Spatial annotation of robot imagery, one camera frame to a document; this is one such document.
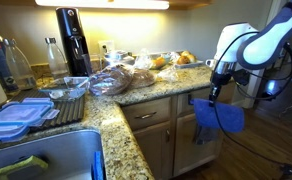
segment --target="kitchen counter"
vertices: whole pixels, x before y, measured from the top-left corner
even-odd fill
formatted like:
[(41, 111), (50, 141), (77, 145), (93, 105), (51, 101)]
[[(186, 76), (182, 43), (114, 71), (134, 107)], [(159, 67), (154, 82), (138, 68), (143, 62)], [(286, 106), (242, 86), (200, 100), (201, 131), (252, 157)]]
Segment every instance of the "kitchen counter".
[(127, 90), (116, 96), (91, 96), (87, 92), (85, 115), (80, 123), (32, 133), (22, 141), (81, 128), (97, 128), (102, 138), (107, 179), (154, 179), (121, 106), (209, 86), (211, 70), (205, 66), (177, 69), (177, 73), (179, 78), (176, 82), (159, 80), (152, 86)]

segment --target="electrical outlet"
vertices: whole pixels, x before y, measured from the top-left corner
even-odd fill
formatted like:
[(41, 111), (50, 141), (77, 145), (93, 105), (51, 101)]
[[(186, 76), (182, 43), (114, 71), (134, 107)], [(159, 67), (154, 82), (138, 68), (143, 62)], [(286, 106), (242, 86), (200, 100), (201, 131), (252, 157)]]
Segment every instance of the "electrical outlet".
[(104, 55), (104, 53), (106, 52), (115, 50), (115, 43), (113, 40), (98, 41), (98, 45), (99, 45), (99, 53), (101, 55)]

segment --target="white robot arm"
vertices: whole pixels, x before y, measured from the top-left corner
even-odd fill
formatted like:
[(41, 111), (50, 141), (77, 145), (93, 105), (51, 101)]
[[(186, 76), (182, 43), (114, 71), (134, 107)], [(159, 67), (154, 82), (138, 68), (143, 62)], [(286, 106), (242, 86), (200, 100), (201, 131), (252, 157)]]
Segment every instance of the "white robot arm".
[(260, 32), (248, 23), (226, 26), (214, 57), (218, 63), (211, 78), (211, 105), (218, 97), (221, 86), (227, 84), (232, 77), (236, 63), (247, 70), (264, 69), (277, 60), (291, 36), (292, 0)]

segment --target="dish rack tray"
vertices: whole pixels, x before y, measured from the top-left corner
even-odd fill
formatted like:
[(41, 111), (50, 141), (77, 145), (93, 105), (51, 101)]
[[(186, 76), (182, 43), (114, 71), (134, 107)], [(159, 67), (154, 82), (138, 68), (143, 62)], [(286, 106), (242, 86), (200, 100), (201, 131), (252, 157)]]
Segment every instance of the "dish rack tray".
[[(21, 91), (12, 101), (23, 101), (25, 98), (43, 98), (47, 97), (37, 89)], [(84, 117), (85, 95), (74, 101), (54, 101), (54, 108), (59, 109), (59, 114), (51, 120), (46, 120), (40, 127), (31, 127), (30, 132), (37, 132), (54, 127), (80, 122)]]

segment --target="under-cabinet light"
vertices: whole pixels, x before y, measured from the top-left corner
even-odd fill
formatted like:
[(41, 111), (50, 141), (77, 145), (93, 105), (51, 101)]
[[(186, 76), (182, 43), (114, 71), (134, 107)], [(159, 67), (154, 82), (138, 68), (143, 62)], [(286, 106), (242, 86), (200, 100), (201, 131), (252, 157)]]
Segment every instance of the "under-cabinet light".
[(158, 0), (35, 0), (35, 2), (39, 6), (161, 10), (169, 8), (168, 1)]

